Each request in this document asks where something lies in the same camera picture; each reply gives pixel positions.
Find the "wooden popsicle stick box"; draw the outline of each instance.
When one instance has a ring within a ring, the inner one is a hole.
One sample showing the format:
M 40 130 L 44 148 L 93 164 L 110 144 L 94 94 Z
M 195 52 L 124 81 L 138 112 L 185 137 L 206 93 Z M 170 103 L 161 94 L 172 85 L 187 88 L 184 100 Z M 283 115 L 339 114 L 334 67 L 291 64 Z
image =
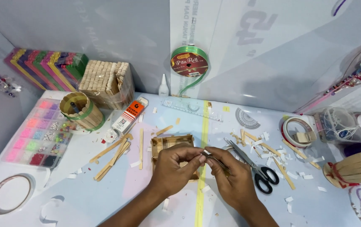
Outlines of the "wooden popsicle stick box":
M 170 136 L 170 137 L 154 137 L 151 139 L 151 152 L 152 152 L 152 166 L 153 166 L 153 173 L 155 170 L 155 165 L 158 160 L 158 154 L 163 149 L 172 147 L 179 143 L 187 143 L 191 146 L 194 146 L 194 138 L 192 135 L 187 134 L 184 136 Z M 188 162 L 181 162 L 179 165 L 180 167 L 184 167 Z M 193 173 L 192 177 L 189 180 L 190 182 L 197 182 L 200 178 L 200 174 L 198 170 Z

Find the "black scissors handle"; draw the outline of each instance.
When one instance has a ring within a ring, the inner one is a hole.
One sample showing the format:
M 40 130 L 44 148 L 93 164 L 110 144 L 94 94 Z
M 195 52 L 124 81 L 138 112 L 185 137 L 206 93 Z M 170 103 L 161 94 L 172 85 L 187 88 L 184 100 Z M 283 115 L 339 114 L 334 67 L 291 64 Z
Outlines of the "black scissors handle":
M 265 194 L 270 194 L 273 192 L 273 188 L 271 187 L 271 185 L 269 184 L 269 182 L 273 185 L 278 185 L 279 182 L 280 182 L 280 178 L 278 177 L 278 175 L 274 172 L 274 170 L 272 170 L 271 168 L 269 167 L 266 167 L 266 166 L 263 166 L 260 168 L 262 170 L 262 172 L 264 173 L 264 175 L 267 177 L 267 179 L 264 179 L 260 174 L 255 174 L 255 184 L 256 184 L 256 187 L 263 193 Z M 273 178 L 271 178 L 268 174 L 268 171 L 273 175 L 273 177 L 276 179 L 276 180 L 273 180 Z M 261 188 L 259 182 L 262 182 L 264 183 L 264 185 L 267 186 L 267 191 L 265 191 L 263 188 Z

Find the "tape roll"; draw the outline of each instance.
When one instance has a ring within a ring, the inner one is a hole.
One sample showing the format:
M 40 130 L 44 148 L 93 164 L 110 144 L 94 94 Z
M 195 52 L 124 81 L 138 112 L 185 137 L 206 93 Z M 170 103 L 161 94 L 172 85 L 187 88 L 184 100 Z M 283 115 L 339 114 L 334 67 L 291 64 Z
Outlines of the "tape roll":
M 304 148 L 307 147 L 309 145 L 312 144 L 312 142 L 308 142 L 308 143 L 299 143 L 297 141 L 295 141 L 290 134 L 288 133 L 288 129 L 287 126 L 290 122 L 296 122 L 298 124 L 300 124 L 302 127 L 304 127 L 305 132 L 312 132 L 314 131 L 314 129 L 304 120 L 298 118 L 298 117 L 290 117 L 289 119 L 287 119 L 286 121 L 283 122 L 282 126 L 281 126 L 281 134 L 284 137 L 284 139 L 289 142 L 292 146 L 294 147 L 298 147 L 298 148 Z
M 175 49 L 171 55 L 171 68 L 179 75 L 196 77 L 200 76 L 192 84 L 180 91 L 183 92 L 199 83 L 208 70 L 208 55 L 202 49 L 193 46 L 181 46 Z
M 17 174 L 0 182 L 0 215 L 23 207 L 31 198 L 35 180 L 29 174 Z

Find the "bead organizer box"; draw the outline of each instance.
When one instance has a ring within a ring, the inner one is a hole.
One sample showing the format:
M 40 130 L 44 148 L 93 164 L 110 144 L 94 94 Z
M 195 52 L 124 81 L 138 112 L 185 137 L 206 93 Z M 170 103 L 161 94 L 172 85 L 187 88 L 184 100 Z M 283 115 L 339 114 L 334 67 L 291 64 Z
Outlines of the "bead organizer box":
M 4 162 L 54 168 L 64 155 L 76 124 L 59 111 L 59 100 L 40 99 L 12 139 Z

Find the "hand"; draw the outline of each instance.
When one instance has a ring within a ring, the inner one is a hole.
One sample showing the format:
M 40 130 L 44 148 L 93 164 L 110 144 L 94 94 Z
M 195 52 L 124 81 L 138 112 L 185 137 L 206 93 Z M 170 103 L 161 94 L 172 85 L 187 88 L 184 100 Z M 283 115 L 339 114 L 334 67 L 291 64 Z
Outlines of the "hand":
M 206 157 L 201 155 L 203 150 L 203 148 L 180 143 L 160 151 L 148 187 L 154 188 L 165 198 L 178 193 L 198 167 L 205 165 Z M 188 162 L 188 164 L 180 167 L 181 162 Z
M 226 203 L 242 214 L 247 211 L 249 205 L 254 206 L 259 202 L 249 165 L 236 160 L 226 150 L 217 147 L 205 147 L 205 149 L 216 159 L 221 160 L 231 172 L 227 178 L 218 162 L 209 158 L 206 160 L 212 169 L 211 174 L 217 181 L 218 191 Z

